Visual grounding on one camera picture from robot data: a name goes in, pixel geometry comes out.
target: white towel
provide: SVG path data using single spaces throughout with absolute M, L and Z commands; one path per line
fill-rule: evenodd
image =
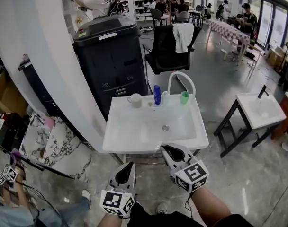
M 190 45 L 194 31 L 191 23 L 173 24 L 173 36 L 176 39 L 176 53 L 188 52 L 187 46 Z

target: label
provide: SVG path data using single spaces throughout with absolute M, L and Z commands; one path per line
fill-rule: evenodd
M 80 33 L 80 34 L 79 34 L 79 38 L 82 37 L 82 36 L 84 36 L 84 35 L 86 35 L 86 32 Z

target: forearm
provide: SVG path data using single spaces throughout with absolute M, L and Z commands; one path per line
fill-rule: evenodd
M 73 1 L 76 2 L 80 7 L 86 7 L 84 2 L 82 2 L 81 0 L 73 0 Z
M 228 207 L 204 186 L 196 190 L 191 199 L 207 227 L 231 215 Z
M 21 185 L 19 183 L 15 183 L 15 188 L 16 188 L 17 193 L 18 193 L 20 206 L 24 206 L 25 208 L 30 210 L 29 205 L 28 205 L 28 201 L 27 201 L 27 197 L 26 197 L 24 189 L 23 189 L 23 185 Z
M 10 205 L 10 193 L 5 187 L 3 187 L 3 199 L 6 205 Z
M 121 227 L 122 219 L 118 215 L 105 214 L 98 227 Z

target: green cup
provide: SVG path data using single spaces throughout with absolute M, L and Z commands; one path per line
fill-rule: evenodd
M 190 96 L 189 92 L 182 92 L 181 93 L 181 98 L 180 98 L 181 104 L 185 105 L 188 102 L 188 100 L 189 100 L 189 96 Z

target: checkered tablecloth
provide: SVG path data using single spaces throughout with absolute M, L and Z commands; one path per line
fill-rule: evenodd
M 246 44 L 249 44 L 250 42 L 250 37 L 248 35 L 242 33 L 240 30 L 237 30 L 225 22 L 218 20 L 207 20 L 206 24 L 210 26 L 212 31 L 219 33 L 229 41 L 236 39 Z

